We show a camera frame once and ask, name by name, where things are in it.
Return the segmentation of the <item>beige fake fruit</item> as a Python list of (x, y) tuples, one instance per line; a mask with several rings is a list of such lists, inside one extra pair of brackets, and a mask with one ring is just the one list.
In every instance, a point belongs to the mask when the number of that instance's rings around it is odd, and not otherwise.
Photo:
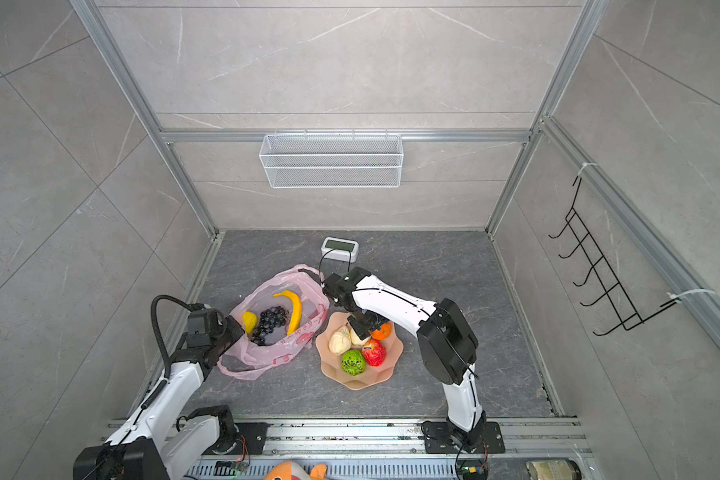
[(342, 356), (351, 350), (352, 346), (351, 329), (348, 325), (344, 325), (334, 331), (328, 342), (329, 351), (336, 356)]

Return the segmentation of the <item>pink plastic shopping bag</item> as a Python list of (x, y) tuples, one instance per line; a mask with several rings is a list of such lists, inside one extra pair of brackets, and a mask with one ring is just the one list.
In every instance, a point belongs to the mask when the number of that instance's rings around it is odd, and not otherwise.
[(328, 316), (330, 301), (323, 294), (321, 274), (308, 265), (298, 264), (274, 275), (234, 307), (231, 315), (243, 324), (242, 316), (246, 311), (259, 316), (270, 307), (283, 306), (290, 312), (290, 300), (274, 297), (285, 290), (300, 296), (302, 318), (299, 328), (268, 346), (257, 346), (247, 337), (240, 339), (218, 360), (217, 367), (222, 374), (237, 380), (256, 380), (264, 372), (289, 363), (310, 344)]

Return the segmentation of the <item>orange fake orange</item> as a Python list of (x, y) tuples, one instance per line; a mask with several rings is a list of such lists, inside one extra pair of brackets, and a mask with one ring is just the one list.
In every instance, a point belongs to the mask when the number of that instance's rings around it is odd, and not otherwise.
[(393, 333), (393, 326), (390, 322), (386, 322), (378, 329), (371, 332), (371, 337), (376, 341), (383, 341)]

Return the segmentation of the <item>red fake fruit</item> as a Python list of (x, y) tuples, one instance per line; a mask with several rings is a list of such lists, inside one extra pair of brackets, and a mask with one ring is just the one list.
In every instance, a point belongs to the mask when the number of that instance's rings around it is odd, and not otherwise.
[(380, 341), (370, 338), (361, 348), (361, 354), (368, 366), (379, 367), (386, 359), (386, 349)]

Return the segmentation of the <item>green fake apple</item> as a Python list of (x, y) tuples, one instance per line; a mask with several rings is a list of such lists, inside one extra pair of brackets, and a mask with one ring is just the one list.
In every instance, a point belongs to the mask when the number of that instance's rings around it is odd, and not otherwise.
[(360, 350), (350, 349), (341, 356), (341, 370), (350, 376), (357, 376), (365, 372), (367, 362)]

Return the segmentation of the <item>pink wavy plate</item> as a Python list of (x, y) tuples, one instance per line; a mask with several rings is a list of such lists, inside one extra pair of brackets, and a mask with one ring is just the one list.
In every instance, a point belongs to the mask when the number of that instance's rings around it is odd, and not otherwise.
[(391, 328), (390, 335), (381, 340), (381, 345), (386, 351), (384, 361), (378, 366), (367, 366), (358, 375), (344, 372), (341, 368), (341, 357), (329, 351), (329, 337), (340, 327), (348, 324), (348, 317), (347, 313), (331, 314), (325, 331), (316, 338), (315, 344), (320, 354), (322, 373), (350, 390), (361, 390), (389, 380), (403, 352), (403, 343), (394, 327)]

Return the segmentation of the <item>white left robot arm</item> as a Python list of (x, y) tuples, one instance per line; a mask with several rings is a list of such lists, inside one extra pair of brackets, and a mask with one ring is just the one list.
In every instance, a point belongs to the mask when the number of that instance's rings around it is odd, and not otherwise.
[[(187, 331), (172, 353), (158, 321), (162, 301), (188, 312)], [(208, 305), (165, 294), (152, 300), (150, 321), (162, 374), (115, 433), (78, 455), (72, 467), (74, 479), (180, 479), (202, 454), (225, 454), (240, 442), (227, 405), (202, 407), (187, 415), (181, 411), (222, 354), (246, 338), (244, 327)]]

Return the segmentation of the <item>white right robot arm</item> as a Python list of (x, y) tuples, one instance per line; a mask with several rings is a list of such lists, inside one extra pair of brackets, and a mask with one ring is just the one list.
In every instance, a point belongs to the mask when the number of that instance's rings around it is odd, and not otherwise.
[(474, 371), (479, 341), (458, 305), (447, 298), (417, 298), (361, 267), (331, 274), (322, 281), (322, 289), (336, 307), (349, 313), (349, 324), (359, 338), (386, 323), (417, 338), (426, 370), (443, 386), (448, 436), (457, 448), (474, 452), (487, 424)]

